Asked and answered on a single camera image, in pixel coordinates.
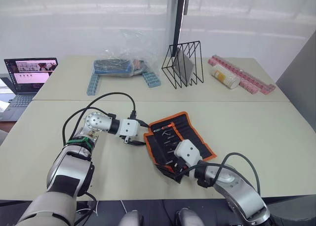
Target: laptop keyboard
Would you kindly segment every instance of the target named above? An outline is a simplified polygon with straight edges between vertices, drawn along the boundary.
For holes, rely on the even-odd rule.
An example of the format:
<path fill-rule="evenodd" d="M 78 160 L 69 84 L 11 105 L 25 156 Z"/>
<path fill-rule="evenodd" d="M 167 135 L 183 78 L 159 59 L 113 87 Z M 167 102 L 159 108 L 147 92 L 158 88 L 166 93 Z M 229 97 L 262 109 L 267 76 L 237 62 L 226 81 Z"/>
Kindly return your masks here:
<path fill-rule="evenodd" d="M 33 95 L 19 95 L 16 96 L 10 103 L 10 107 L 28 106 L 32 101 Z"/>

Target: black metal rack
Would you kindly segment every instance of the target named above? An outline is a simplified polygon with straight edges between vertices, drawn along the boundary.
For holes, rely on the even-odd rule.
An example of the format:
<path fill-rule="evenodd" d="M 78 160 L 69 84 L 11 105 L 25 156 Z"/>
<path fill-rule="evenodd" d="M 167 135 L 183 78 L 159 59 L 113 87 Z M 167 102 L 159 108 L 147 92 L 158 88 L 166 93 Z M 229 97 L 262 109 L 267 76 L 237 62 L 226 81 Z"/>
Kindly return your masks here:
<path fill-rule="evenodd" d="M 181 58 L 183 59 L 183 67 L 180 67 Z M 190 74 L 186 73 L 185 59 L 187 58 L 194 64 L 193 73 L 189 80 L 187 75 Z M 198 81 L 204 83 L 200 41 L 170 45 L 162 64 L 162 70 L 175 89 L 177 87 L 182 88 L 182 84 L 187 87 L 188 85 L 198 84 Z"/>

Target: white table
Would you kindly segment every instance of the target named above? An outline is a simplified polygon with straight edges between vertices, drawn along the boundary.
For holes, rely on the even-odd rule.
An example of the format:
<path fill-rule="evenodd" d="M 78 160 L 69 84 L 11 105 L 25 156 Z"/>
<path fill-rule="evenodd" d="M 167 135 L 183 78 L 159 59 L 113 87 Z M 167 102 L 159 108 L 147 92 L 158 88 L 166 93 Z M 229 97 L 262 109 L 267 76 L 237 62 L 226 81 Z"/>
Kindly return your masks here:
<path fill-rule="evenodd" d="M 63 144 L 64 121 L 88 101 L 32 101 L 0 146 L 0 199 L 32 200 L 46 190 L 46 175 Z M 128 101 L 95 105 L 126 118 Z M 316 134 L 290 102 L 136 102 L 137 118 L 150 123 L 187 111 L 220 163 L 240 152 L 254 164 L 263 197 L 316 194 Z M 74 122 L 70 122 L 67 136 Z M 144 146 L 131 146 L 102 133 L 93 153 L 90 192 L 98 200 L 221 198 L 188 178 L 181 184 L 163 176 Z M 253 184 L 250 167 L 229 161 Z"/>
<path fill-rule="evenodd" d="M 107 92 L 122 91 L 136 101 L 289 101 L 277 87 L 269 95 L 260 92 L 250 94 L 242 87 L 228 89 L 209 74 L 208 59 L 203 59 L 204 83 L 175 89 L 161 71 L 163 60 L 156 68 L 160 70 L 161 86 L 148 88 L 141 75 L 131 78 L 102 76 L 95 96 L 86 94 L 95 56 L 69 56 L 60 61 L 54 73 L 40 89 L 34 100 L 93 100 Z M 252 58 L 228 58 L 267 84 L 275 84 L 262 67 Z M 124 96 L 109 96 L 106 100 L 126 100 Z"/>

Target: wire file holder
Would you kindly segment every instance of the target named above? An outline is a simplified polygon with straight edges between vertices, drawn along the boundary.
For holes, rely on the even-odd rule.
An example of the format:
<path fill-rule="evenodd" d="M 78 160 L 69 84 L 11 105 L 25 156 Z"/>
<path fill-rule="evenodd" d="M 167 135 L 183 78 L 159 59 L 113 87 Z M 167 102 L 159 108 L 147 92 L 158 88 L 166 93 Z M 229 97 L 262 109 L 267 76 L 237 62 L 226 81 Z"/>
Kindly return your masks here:
<path fill-rule="evenodd" d="M 200 41 L 181 43 L 176 45 L 176 49 L 174 46 L 169 46 L 161 68 L 173 87 L 204 83 Z"/>

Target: screwdriver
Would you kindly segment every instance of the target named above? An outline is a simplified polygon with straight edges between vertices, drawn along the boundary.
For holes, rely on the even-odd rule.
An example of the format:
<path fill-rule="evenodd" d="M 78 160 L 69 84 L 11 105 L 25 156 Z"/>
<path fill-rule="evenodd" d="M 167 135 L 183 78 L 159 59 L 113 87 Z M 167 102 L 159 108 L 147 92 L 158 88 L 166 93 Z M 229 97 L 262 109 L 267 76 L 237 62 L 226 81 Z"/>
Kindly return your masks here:
<path fill-rule="evenodd" d="M 158 132 L 158 131 L 167 129 L 167 128 L 170 128 L 170 127 L 172 127 L 172 126 L 173 126 L 173 124 L 169 124 L 169 125 L 167 125 L 167 126 L 163 126 L 163 127 L 159 128 L 159 129 L 155 129 L 154 132 Z"/>

